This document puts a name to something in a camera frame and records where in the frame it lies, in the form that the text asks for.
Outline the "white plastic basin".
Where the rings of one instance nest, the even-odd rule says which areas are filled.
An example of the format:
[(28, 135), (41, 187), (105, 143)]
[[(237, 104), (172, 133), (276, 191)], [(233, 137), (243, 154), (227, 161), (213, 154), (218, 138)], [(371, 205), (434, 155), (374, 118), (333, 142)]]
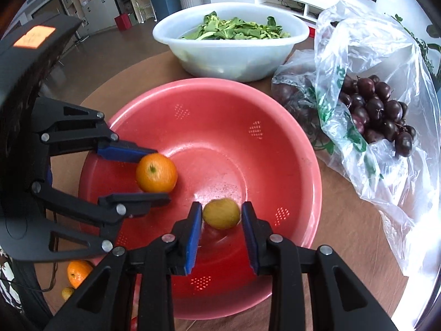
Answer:
[[(183, 40), (182, 35), (203, 23), (215, 11), (224, 20), (234, 17), (266, 24), (267, 17), (291, 37), (274, 40)], [(289, 56), (295, 44), (309, 36), (309, 27), (295, 15), (263, 4), (221, 2), (202, 4), (171, 14), (153, 29), (153, 37), (170, 47), (182, 67), (196, 77), (258, 81), (273, 74)]]

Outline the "clear plastic bag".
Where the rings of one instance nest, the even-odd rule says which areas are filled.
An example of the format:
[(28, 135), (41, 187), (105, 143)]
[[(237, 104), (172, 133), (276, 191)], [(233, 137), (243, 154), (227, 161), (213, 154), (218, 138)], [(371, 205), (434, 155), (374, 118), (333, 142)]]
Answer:
[(383, 220), (406, 276), (440, 269), (440, 108), (417, 42), (392, 17), (339, 2), (315, 45), (275, 72), (271, 91), (318, 157)]

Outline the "pile of dark plums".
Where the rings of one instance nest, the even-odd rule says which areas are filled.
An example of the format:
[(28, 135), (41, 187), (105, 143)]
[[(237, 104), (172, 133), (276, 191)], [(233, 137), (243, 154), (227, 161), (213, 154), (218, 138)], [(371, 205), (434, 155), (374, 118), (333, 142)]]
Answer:
[(399, 156), (413, 152), (414, 127), (406, 124), (408, 105), (392, 98), (392, 88), (376, 75), (345, 76), (338, 96), (349, 108), (357, 131), (369, 144), (387, 140)]

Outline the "yellow lychee front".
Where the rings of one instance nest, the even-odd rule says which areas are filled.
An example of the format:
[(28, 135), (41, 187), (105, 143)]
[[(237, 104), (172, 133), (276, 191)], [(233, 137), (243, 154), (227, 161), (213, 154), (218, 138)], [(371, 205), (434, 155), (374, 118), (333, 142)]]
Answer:
[(203, 220), (217, 230), (227, 230), (241, 220), (241, 210), (230, 198), (213, 199), (203, 207)]

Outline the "mandarin orange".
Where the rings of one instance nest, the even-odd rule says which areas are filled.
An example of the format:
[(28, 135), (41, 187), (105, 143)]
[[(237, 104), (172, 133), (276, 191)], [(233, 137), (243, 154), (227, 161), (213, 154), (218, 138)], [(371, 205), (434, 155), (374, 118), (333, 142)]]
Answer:
[(80, 286), (82, 282), (89, 276), (92, 270), (93, 266), (91, 263), (89, 263), (89, 261), (71, 261), (66, 268), (69, 283), (74, 289), (77, 289), (78, 286)]
[(175, 164), (160, 153), (144, 156), (135, 171), (136, 182), (147, 193), (170, 193), (178, 180)]

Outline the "white storage shelf cabinet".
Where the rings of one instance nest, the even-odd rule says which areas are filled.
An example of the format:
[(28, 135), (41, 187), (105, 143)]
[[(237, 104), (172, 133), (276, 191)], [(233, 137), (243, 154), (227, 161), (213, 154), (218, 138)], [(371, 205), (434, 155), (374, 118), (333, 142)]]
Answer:
[(77, 35), (89, 35), (117, 27), (115, 18), (120, 15), (115, 0), (62, 0), (67, 14), (78, 17), (82, 24)]

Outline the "yellow lychee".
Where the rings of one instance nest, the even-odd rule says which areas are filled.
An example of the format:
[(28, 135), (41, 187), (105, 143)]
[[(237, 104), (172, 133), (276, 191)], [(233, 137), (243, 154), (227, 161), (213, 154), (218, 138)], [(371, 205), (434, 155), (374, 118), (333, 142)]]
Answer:
[(72, 288), (72, 287), (65, 287), (61, 291), (61, 296), (62, 296), (64, 301), (67, 301), (72, 296), (72, 294), (74, 292), (75, 292), (74, 288)]
[(230, 198), (213, 199), (203, 207), (203, 220), (217, 230), (227, 230), (241, 220), (241, 210)]

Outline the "red box on floor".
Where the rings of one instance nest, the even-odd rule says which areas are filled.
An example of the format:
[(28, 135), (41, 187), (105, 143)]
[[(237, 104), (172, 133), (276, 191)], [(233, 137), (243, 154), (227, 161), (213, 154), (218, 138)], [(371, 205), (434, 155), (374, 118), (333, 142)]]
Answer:
[(128, 14), (121, 14), (114, 18), (119, 31), (127, 31), (132, 27), (131, 20)]

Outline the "green leafy vegetables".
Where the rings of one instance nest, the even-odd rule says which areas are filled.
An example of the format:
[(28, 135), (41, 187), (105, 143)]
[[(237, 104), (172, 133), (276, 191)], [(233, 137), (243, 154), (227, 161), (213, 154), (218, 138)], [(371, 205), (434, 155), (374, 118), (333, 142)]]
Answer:
[(215, 11), (203, 17), (203, 23), (181, 36), (183, 40), (274, 40), (291, 37), (275, 18), (267, 17), (266, 24), (247, 22), (238, 17), (221, 19)]

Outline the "red plastic basin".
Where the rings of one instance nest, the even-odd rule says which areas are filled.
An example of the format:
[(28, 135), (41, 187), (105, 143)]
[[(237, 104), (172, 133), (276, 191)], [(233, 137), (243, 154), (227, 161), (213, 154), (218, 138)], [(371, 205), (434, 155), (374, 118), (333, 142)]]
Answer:
[[(278, 102), (223, 79), (185, 79), (152, 89), (109, 120), (123, 140), (155, 149), (175, 164), (168, 205), (123, 222), (117, 243), (148, 245), (185, 218), (193, 202), (250, 201), (277, 234), (313, 243), (321, 215), (321, 174), (307, 136)], [(204, 226), (195, 266), (172, 279), (174, 314), (212, 319), (242, 312), (271, 294), (250, 267), (240, 226)]]

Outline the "plant tall white pot right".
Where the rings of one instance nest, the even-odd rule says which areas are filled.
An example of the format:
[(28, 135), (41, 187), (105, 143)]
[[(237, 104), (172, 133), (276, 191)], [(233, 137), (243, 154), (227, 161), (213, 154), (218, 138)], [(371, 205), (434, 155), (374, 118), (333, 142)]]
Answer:
[(395, 14), (392, 16), (395, 21), (397, 21), (401, 27), (416, 41), (417, 45), (419, 46), (422, 58), (424, 63), (426, 64), (429, 73), (431, 74), (431, 77), (440, 84), (440, 65), (438, 65), (438, 70), (434, 71), (434, 64), (431, 62), (430, 58), (428, 57), (429, 50), (435, 50), (438, 53), (440, 53), (440, 45), (437, 43), (426, 43), (424, 40), (417, 38), (416, 35), (414, 35), (413, 32), (411, 32), (408, 28), (406, 28), (402, 21), (403, 19), (398, 16), (398, 14)]

